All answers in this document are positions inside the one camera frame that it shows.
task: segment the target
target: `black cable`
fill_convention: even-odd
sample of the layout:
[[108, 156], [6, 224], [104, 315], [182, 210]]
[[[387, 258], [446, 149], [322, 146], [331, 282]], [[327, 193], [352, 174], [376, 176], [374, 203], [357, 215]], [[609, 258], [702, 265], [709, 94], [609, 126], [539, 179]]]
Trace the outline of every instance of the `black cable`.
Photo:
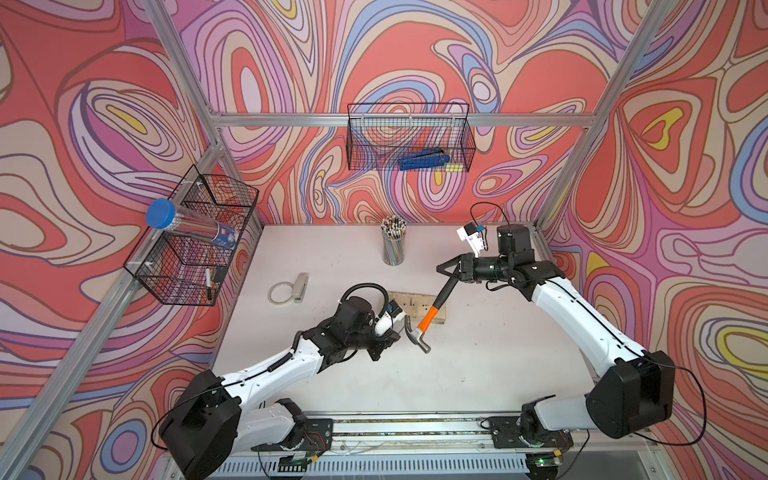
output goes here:
[[386, 312], [386, 306], [389, 304], [389, 294], [386, 292], [386, 288], [379, 285], [378, 283], [358, 283], [357, 285], [352, 285], [346, 292], [344, 292], [344, 294], [341, 296], [341, 300], [339, 301], [343, 302], [346, 300], [350, 293], [354, 292], [355, 290], [360, 290], [361, 288], [375, 288], [382, 293], [384, 296], [384, 306], [382, 306], [382, 311], [379, 313], [379, 318], [382, 318], [384, 316], [384, 312]]
[[696, 437], [695, 440], [692, 440], [690, 442], [685, 442], [685, 443], [670, 443], [670, 442], [662, 442], [661, 440], [652, 439], [651, 437], [647, 437], [637, 432], [635, 432], [634, 434], [646, 440], [651, 440], [652, 442], [656, 442], [660, 445], [667, 445], [670, 447], [688, 447], [691, 445], [696, 445], [698, 442], [700, 442], [701, 439], [704, 438], [704, 433], [707, 431], [707, 398], [704, 396], [704, 388], [701, 386], [701, 383], [699, 383], [699, 379], [696, 377], [696, 374], [694, 374], [690, 369], [687, 369], [684, 366], [664, 365], [663, 363], [656, 362], [652, 359], [649, 359], [646, 356], [638, 355], [637, 352], [633, 351], [626, 345], [624, 346], [624, 348], [629, 350], [630, 353], [633, 353], [638, 358], [642, 358], [646, 362], [653, 363], [654, 365], [663, 366], [668, 369], [685, 370], [690, 374], [690, 376], [694, 378], [694, 382], [696, 382], [696, 386], [699, 387], [699, 393], [701, 394], [701, 431], [699, 432], [699, 435]]
[[154, 433], [157, 431], [157, 427], [158, 427], [158, 426], [160, 426], [160, 423], [161, 423], [163, 420], [165, 420], [165, 417], [167, 417], [167, 416], [168, 416], [168, 415], [169, 415], [171, 412], [173, 412], [175, 409], [179, 408], [180, 406], [182, 406], [183, 404], [185, 404], [185, 403], [187, 403], [187, 402], [189, 402], [189, 401], [191, 401], [191, 400], [195, 400], [195, 399], [197, 399], [197, 398], [199, 398], [199, 397], [201, 397], [201, 396], [205, 395], [206, 393], [215, 392], [215, 391], [216, 391], [216, 390], [218, 390], [218, 389], [225, 389], [225, 388], [227, 388], [228, 386], [237, 385], [238, 383], [247, 382], [248, 380], [251, 380], [251, 379], [255, 379], [256, 377], [258, 377], [258, 376], [259, 376], [259, 375], [261, 375], [262, 373], [266, 373], [267, 371], [268, 371], [268, 370], [262, 370], [261, 372], [258, 372], [258, 373], [254, 374], [254, 375], [251, 375], [251, 376], [249, 376], [249, 377], [246, 377], [246, 378], [244, 378], [244, 379], [242, 379], [242, 380], [238, 380], [238, 381], [236, 381], [236, 382], [232, 382], [232, 383], [226, 383], [226, 384], [224, 384], [224, 385], [221, 385], [221, 386], [214, 386], [214, 387], [212, 387], [212, 388], [209, 388], [208, 390], [203, 390], [202, 392], [200, 392], [200, 393], [198, 393], [198, 394], [196, 394], [196, 395], [192, 395], [190, 398], [188, 398], [188, 399], [186, 399], [186, 400], [184, 400], [184, 401], [182, 401], [182, 402], [179, 402], [179, 403], [177, 403], [176, 405], [172, 406], [172, 407], [171, 407], [170, 409], [168, 409], [168, 411], [167, 411], [167, 412], [165, 412], [165, 413], [164, 413], [164, 414], [163, 414], [163, 415], [162, 415], [162, 416], [161, 416], [159, 419], [157, 419], [157, 421], [156, 421], [156, 422], [154, 423], [154, 425], [152, 426], [152, 431], [150, 432], [150, 435], [149, 435], [149, 441], [152, 443], [152, 446], [154, 446], [156, 449], [165, 450], [166, 452], [168, 451], [168, 449], [166, 449], [166, 448], [165, 448], [165, 447], [163, 447], [163, 446], [160, 446], [160, 445], [158, 445], [158, 444], [157, 444], [157, 443], [154, 441]]
[[625, 349], [627, 349], [627, 351], [629, 351], [630, 353], [635, 355], [638, 359], [643, 359], [646, 362], [653, 363], [654, 365], [658, 365], [658, 366], [663, 366], [663, 367], [668, 368], [668, 369], [685, 370], [686, 372], [688, 372], [690, 374], [690, 376], [692, 376], [694, 378], [694, 382], [696, 382], [696, 386], [699, 387], [699, 393], [701, 394], [701, 416], [702, 416], [701, 432], [699, 432], [699, 435], [696, 437], [695, 440], [693, 440], [691, 442], [685, 442], [685, 443], [669, 443], [669, 442], [662, 442], [661, 440], [652, 439], [652, 438], [647, 437], [647, 436], [645, 436], [645, 435], [643, 435], [641, 433], [635, 432], [634, 434], [639, 436], [639, 437], [642, 437], [642, 438], [644, 438], [646, 440], [651, 440], [652, 442], [656, 442], [656, 443], [661, 444], [661, 445], [667, 445], [667, 446], [670, 446], [670, 447], [687, 447], [687, 446], [691, 446], [691, 445], [697, 444], [704, 437], [704, 433], [707, 431], [707, 399], [704, 396], [704, 388], [701, 386], [701, 383], [699, 382], [699, 379], [696, 377], [696, 374], [693, 373], [690, 369], [685, 368], [684, 366], [664, 365], [663, 363], [656, 362], [655, 360], [649, 359], [648, 357], [640, 355], [639, 353], [633, 351], [624, 342], [622, 342], [617, 336], [615, 336], [614, 333], [611, 331], [611, 329], [609, 329], [607, 326], [605, 326], [605, 324], [602, 322], [602, 320], [600, 320], [597, 316], [595, 316], [592, 313], [591, 310], [589, 310], [582, 302], [580, 302], [575, 296], [573, 296], [571, 294], [571, 292], [567, 291], [560, 283], [553, 282], [551, 280], [547, 280], [547, 281], [549, 283], [553, 283], [554, 285], [559, 286], [561, 288], [561, 290], [563, 290], [564, 292], [566, 292], [570, 296], [570, 298], [572, 298], [576, 303], [581, 305], [581, 308], [583, 308], [584, 310], [587, 311], [587, 313], [592, 315], [592, 317], [595, 320], [597, 320], [603, 326], [603, 328], [605, 328], [611, 334], [611, 336], [613, 336], [616, 339], [616, 341], [621, 344], [621, 346], [623, 346]]
[[562, 286], [560, 283], [557, 283], [557, 282], [553, 282], [553, 281], [552, 281], [552, 280], [550, 280], [550, 279], [545, 279], [545, 281], [547, 281], [547, 282], [549, 282], [549, 283], [551, 283], [551, 284], [553, 284], [553, 285], [557, 285], [557, 286], [559, 286], [559, 287], [560, 287], [560, 290], [562, 290], [562, 291], [566, 292], [566, 293], [568, 294], [568, 296], [569, 296], [570, 298], [572, 298], [572, 299], [573, 299], [573, 301], [575, 301], [576, 303], [578, 303], [579, 305], [581, 305], [581, 308], [583, 308], [584, 310], [586, 310], [586, 311], [587, 311], [587, 313], [589, 313], [589, 314], [592, 316], [592, 318], [594, 318], [595, 320], [597, 320], [597, 321], [598, 321], [598, 323], [600, 323], [600, 325], [601, 325], [601, 326], [602, 326], [604, 329], [606, 329], [606, 330], [607, 330], [607, 332], [608, 332], [608, 333], [610, 333], [610, 334], [611, 334], [611, 336], [612, 336], [612, 337], [614, 337], [614, 339], [616, 339], [616, 341], [617, 341], [617, 342], [619, 342], [619, 343], [620, 343], [622, 346], [624, 345], [624, 341], [622, 341], [622, 340], [621, 340], [619, 337], [617, 337], [617, 336], [616, 336], [616, 334], [613, 332], [613, 330], [609, 329], [609, 328], [608, 328], [608, 327], [605, 325], [605, 323], [603, 323], [603, 321], [602, 321], [602, 320], [600, 320], [600, 319], [599, 319], [599, 318], [598, 318], [598, 317], [597, 317], [597, 316], [596, 316], [594, 313], [592, 313], [592, 310], [588, 309], [588, 308], [587, 308], [587, 307], [586, 307], [586, 306], [585, 306], [585, 305], [584, 305], [582, 302], [580, 302], [580, 301], [579, 301], [579, 299], [578, 299], [578, 298], [576, 298], [575, 296], [573, 296], [573, 294], [571, 294], [571, 292], [567, 291], [567, 290], [566, 290], [566, 289], [565, 289], [565, 288], [564, 288], [564, 287], [563, 287], [563, 286]]
[[491, 288], [490, 286], [488, 286], [488, 284], [489, 284], [490, 282], [491, 282], [491, 280], [489, 280], [489, 281], [485, 282], [485, 289], [486, 289], [487, 291], [489, 291], [489, 292], [495, 292], [496, 290], [501, 290], [501, 289], [502, 289], [502, 288], [504, 288], [505, 286], [511, 286], [509, 283], [506, 283], [506, 284], [504, 284], [504, 285], [495, 286], [495, 287]]
[[565, 477], [566, 474], [573, 468], [574, 465], [576, 465], [576, 461], [578, 460], [578, 456], [581, 455], [581, 451], [584, 450], [584, 447], [587, 446], [587, 442], [589, 442], [589, 430], [587, 430], [587, 439], [584, 440], [584, 443], [581, 444], [581, 448], [578, 449], [578, 452], [576, 452], [576, 456], [573, 459], [573, 462], [568, 466], [568, 468], [565, 469], [565, 472], [562, 473], [562, 475], [559, 475], [555, 480], [560, 480], [561, 478]]
[[469, 208], [469, 216], [472, 217], [472, 221], [475, 222], [475, 225], [477, 227], [480, 225], [480, 223], [478, 223], [478, 221], [475, 220], [475, 215], [472, 213], [472, 209], [475, 208], [478, 205], [493, 205], [494, 207], [498, 208], [502, 212], [502, 216], [504, 217], [504, 221], [507, 222], [507, 225], [509, 225], [509, 219], [507, 218], [507, 214], [506, 214], [506, 212], [504, 212], [504, 209], [501, 208], [499, 205], [493, 204], [491, 202], [476, 202], [475, 204], [473, 204]]
[[261, 462], [261, 445], [258, 445], [256, 447], [256, 455], [258, 455], [258, 457], [259, 457], [259, 466], [261, 467], [261, 471], [264, 472], [264, 475], [266, 475], [266, 477], [269, 480], [272, 480], [272, 477], [270, 477], [270, 474], [266, 473], [266, 469], [264, 468], [264, 464]]
[[346, 357], [344, 360], [339, 360], [338, 362], [336, 362], [336, 364], [339, 364], [339, 363], [344, 363], [344, 362], [346, 362], [347, 360], [349, 360], [349, 359], [351, 359], [352, 357], [354, 357], [356, 353], [357, 353], [357, 350], [355, 350], [354, 352], [352, 352], [352, 355], [350, 355], [350, 356]]

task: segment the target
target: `wire basket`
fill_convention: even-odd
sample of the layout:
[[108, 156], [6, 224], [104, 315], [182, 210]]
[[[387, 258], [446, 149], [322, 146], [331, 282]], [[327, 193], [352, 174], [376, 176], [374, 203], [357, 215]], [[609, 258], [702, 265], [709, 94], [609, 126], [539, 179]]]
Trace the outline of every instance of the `wire basket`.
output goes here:
[[[226, 175], [200, 174], [194, 166], [184, 177], [191, 177], [193, 184], [181, 204], [236, 229], [239, 243], [259, 191]], [[179, 182], [170, 197], [185, 181]], [[123, 267], [160, 303], [215, 305], [237, 248], [229, 250], [173, 232], [160, 232], [149, 254], [144, 259], [134, 258], [151, 231], [156, 232], [151, 228], [144, 231]]]
[[467, 172], [475, 138], [466, 103], [347, 105], [346, 157], [350, 170]]

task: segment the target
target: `wooden board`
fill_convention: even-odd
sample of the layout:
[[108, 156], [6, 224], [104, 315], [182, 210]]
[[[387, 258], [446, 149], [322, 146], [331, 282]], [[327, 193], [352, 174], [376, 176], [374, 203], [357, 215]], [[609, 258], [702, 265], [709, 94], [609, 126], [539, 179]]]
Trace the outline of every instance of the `wooden board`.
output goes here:
[[[404, 293], [404, 292], [387, 292], [390, 300], [395, 300], [406, 315], [411, 317], [411, 324], [418, 325], [419, 322], [427, 315], [427, 312], [432, 308], [432, 304], [435, 302], [434, 295], [419, 295], [418, 293]], [[437, 312], [435, 319], [432, 323], [445, 323], [445, 308], [443, 305], [440, 311]]]

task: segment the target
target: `black bracket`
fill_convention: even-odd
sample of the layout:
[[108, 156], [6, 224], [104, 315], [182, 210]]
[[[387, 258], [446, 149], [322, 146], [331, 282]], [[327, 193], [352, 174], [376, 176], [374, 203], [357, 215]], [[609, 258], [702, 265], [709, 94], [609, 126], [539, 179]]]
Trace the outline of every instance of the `black bracket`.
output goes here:
[[[304, 428], [304, 436], [301, 438], [298, 446], [291, 449], [291, 452], [325, 452], [330, 450], [333, 442], [333, 419], [308, 419]], [[285, 452], [286, 450], [280, 444], [260, 445], [252, 447], [255, 452]]]
[[[488, 417], [483, 420], [482, 428], [488, 430], [493, 438], [493, 446], [496, 449], [529, 449], [531, 445], [521, 438], [521, 429], [518, 425], [520, 417]], [[542, 444], [539, 448], [545, 449], [569, 449], [574, 446], [570, 433], [562, 431], [549, 432], [544, 438], [539, 438]]]

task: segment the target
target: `claw hammer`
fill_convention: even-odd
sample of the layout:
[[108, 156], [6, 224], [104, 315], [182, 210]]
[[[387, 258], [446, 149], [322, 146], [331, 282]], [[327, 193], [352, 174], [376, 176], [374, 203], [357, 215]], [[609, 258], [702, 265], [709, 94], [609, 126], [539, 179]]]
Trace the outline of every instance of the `claw hammer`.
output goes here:
[[435, 315], [437, 315], [440, 307], [442, 307], [442, 304], [445, 303], [445, 301], [448, 299], [448, 296], [453, 291], [453, 287], [456, 286], [457, 283], [458, 278], [453, 276], [448, 278], [448, 281], [445, 282], [442, 290], [440, 290], [440, 293], [438, 293], [437, 297], [435, 298], [435, 302], [432, 304], [432, 308], [429, 309], [427, 315], [424, 317], [424, 320], [422, 320], [419, 326], [417, 326], [415, 329], [411, 328], [410, 317], [406, 317], [406, 334], [408, 335], [408, 338], [411, 340], [411, 342], [414, 345], [418, 345], [419, 348], [424, 351], [424, 353], [429, 353], [432, 350], [432, 347], [424, 342], [424, 334], [427, 332], [427, 329], [434, 320]]

